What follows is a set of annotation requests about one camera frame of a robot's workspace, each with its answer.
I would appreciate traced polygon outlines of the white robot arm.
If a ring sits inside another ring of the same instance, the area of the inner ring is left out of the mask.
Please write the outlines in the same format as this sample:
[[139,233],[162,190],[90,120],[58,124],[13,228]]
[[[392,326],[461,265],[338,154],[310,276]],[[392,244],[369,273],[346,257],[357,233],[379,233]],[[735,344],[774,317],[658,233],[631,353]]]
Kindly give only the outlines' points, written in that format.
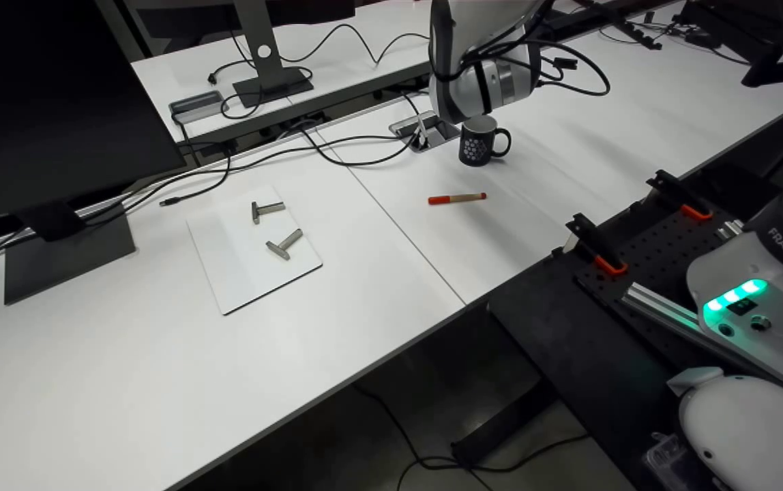
[[448,123],[485,116],[537,83],[536,30],[555,0],[432,0],[432,104]]

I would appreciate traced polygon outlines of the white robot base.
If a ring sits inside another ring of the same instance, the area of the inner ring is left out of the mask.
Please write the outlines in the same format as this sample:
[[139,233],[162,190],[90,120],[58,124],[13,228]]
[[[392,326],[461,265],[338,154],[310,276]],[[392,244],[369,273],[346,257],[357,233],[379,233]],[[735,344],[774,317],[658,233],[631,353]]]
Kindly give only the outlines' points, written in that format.
[[761,375],[721,373],[690,388],[683,433],[729,491],[783,491],[783,197],[692,259],[688,288],[705,334]]

